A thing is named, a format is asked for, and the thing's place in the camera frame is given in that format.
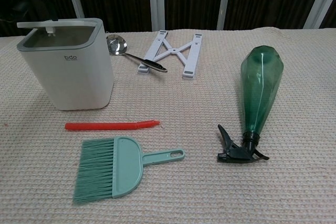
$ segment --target green brush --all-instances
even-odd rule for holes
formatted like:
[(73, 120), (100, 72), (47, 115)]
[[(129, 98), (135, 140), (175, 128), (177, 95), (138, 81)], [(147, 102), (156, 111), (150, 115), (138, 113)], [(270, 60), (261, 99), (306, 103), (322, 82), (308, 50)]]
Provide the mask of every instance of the green brush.
[(128, 136), (84, 141), (73, 201), (81, 204), (122, 197), (137, 188), (143, 166), (178, 161), (184, 156), (182, 149), (143, 154), (137, 141)]

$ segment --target red marker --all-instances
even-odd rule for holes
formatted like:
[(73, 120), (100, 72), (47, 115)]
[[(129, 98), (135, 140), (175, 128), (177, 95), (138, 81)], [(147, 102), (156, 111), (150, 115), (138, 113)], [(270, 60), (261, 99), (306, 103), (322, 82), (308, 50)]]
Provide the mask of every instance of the red marker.
[(71, 131), (136, 130), (159, 124), (160, 121), (155, 120), (136, 123), (66, 123), (65, 129)]

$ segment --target textured cloth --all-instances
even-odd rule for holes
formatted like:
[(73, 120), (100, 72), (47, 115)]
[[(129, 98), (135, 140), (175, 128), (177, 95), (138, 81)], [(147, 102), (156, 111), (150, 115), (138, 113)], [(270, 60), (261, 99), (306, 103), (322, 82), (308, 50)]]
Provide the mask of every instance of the textured cloth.
[[(173, 47), (203, 34), (194, 80), (176, 56), (168, 73), (138, 74), (112, 56), (115, 83), (100, 110), (58, 111), (16, 49), (0, 39), (0, 222), (4, 223), (336, 223), (336, 29), (174, 30)], [(156, 33), (120, 33), (143, 57)], [(240, 64), (274, 47), (284, 72), (258, 150), (268, 161), (223, 164), (220, 123), (241, 144)], [(160, 120), (136, 131), (67, 132), (66, 122)], [(144, 168), (120, 199), (72, 205), (81, 143), (129, 135), (144, 152), (183, 148), (183, 161)]]

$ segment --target green spray bottle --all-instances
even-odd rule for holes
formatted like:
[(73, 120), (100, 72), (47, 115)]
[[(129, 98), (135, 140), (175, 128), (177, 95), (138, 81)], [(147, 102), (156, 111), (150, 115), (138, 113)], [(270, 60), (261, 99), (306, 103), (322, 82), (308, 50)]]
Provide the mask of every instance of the green spray bottle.
[(284, 64), (273, 47), (254, 48), (241, 64), (240, 77), (244, 102), (243, 145), (236, 145), (219, 124), (224, 152), (217, 160), (224, 163), (251, 163), (269, 158), (256, 150), (260, 133), (277, 94)]

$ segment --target handle hole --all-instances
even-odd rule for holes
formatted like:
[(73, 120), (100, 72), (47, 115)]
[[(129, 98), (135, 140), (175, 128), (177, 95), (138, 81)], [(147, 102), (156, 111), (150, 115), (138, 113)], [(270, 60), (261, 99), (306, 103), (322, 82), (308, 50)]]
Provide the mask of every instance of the handle hole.
[(180, 151), (178, 151), (178, 152), (172, 152), (170, 154), (171, 157), (179, 157), (179, 156), (182, 156), (182, 155), (183, 155), (183, 152), (180, 152)]

